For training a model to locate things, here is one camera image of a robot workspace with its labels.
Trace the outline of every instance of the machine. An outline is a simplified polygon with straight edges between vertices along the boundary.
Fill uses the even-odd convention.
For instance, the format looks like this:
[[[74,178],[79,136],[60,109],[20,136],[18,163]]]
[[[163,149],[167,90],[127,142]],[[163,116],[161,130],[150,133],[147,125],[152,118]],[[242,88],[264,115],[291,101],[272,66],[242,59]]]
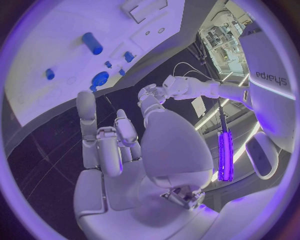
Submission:
[[[2,49],[1,87],[18,126],[76,98],[85,170],[77,180],[73,206],[88,239],[260,239],[282,223],[297,197],[300,59],[284,27],[259,0],[235,1],[253,19],[239,37],[249,86],[170,75],[162,86],[151,84],[138,93],[136,107],[145,126],[140,144],[122,109],[113,126],[97,129],[95,96],[129,77],[145,76],[147,71],[138,69],[159,65],[178,52],[176,40],[184,38],[181,24],[187,19],[184,12],[193,11],[191,2],[40,1]],[[24,61],[24,56],[31,58]],[[202,204],[216,170],[212,155],[194,126],[163,106],[169,98],[200,96],[234,100],[255,113],[262,131],[246,149],[261,179],[276,171],[280,150],[292,153],[279,186],[232,200],[220,212]],[[65,239],[24,199],[0,146],[0,186],[9,206],[35,238]],[[281,226],[287,229],[286,223]]]

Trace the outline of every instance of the logo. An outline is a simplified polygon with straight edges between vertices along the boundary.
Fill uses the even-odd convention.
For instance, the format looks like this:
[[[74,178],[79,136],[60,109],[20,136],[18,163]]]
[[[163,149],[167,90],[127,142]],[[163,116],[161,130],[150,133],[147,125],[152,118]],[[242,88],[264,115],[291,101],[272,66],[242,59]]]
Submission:
[[[281,86],[281,85],[283,85],[283,86],[288,85],[287,79],[283,78],[283,77],[276,77],[274,75],[266,74],[265,72],[260,73],[258,71],[256,72],[256,76],[257,77],[261,77],[262,79],[270,80],[271,82],[275,81],[276,83],[279,84],[279,86]]]

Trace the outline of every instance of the robotic arm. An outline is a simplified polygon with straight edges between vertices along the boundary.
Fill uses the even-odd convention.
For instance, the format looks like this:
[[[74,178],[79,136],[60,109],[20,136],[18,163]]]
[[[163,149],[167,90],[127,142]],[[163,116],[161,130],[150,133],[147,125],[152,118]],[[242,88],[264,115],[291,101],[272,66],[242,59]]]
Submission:
[[[151,84],[142,88],[138,93],[139,102],[145,100],[148,95],[153,95],[161,104],[169,98],[183,100],[200,96],[212,99],[221,97],[242,103],[252,110],[249,87],[237,86],[232,83],[221,84],[214,80],[202,82],[197,78],[188,76],[169,75],[163,82],[162,87]]]

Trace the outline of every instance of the black floor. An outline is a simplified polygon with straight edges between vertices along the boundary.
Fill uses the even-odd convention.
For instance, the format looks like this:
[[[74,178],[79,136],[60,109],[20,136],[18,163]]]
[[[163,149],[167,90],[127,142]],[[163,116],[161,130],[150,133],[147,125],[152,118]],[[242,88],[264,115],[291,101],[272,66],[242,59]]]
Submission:
[[[116,110],[123,109],[141,139],[145,129],[137,106],[138,92],[152,83],[161,86],[178,62],[188,62],[205,72],[199,62],[187,50],[183,50],[135,86],[97,98],[98,127],[112,126]],[[189,70],[191,69],[187,65],[182,64],[176,69],[176,75],[182,76]],[[206,81],[198,73],[189,76]],[[211,99],[204,97],[203,101],[207,109],[212,107]],[[191,102],[192,100],[169,99],[164,106],[194,125],[199,119]],[[76,223],[73,211],[76,181],[84,170],[80,122],[75,107],[50,119],[28,135],[11,153],[8,162],[25,198],[52,228],[70,240],[86,239]],[[2,220],[5,222],[3,227],[8,234],[6,239],[29,239],[30,235],[22,229],[7,206],[3,205],[2,208]]]

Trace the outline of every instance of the dark floor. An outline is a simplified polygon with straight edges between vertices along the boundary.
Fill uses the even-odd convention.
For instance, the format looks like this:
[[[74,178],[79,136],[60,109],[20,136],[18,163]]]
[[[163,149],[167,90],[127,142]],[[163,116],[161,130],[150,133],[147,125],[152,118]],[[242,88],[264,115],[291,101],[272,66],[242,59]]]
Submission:
[[[167,76],[172,74],[178,62],[188,62],[205,71],[187,50],[183,50],[149,73],[135,86],[97,98],[98,127],[112,126],[116,110],[124,109],[141,139],[145,128],[140,108],[137,106],[138,92],[152,83],[161,86]],[[181,64],[177,67],[175,75],[182,76],[189,70],[190,67]],[[206,81],[198,73],[191,73],[189,76]],[[207,109],[212,107],[211,99],[205,98],[203,101]],[[191,102],[192,100],[169,99],[164,106],[194,125],[199,119]],[[34,210],[66,238],[85,239],[73,211],[76,181],[80,172],[84,170],[77,109],[73,107],[38,127],[14,149],[8,157],[8,162],[19,188]],[[14,239],[24,239],[22,234],[14,233]]]

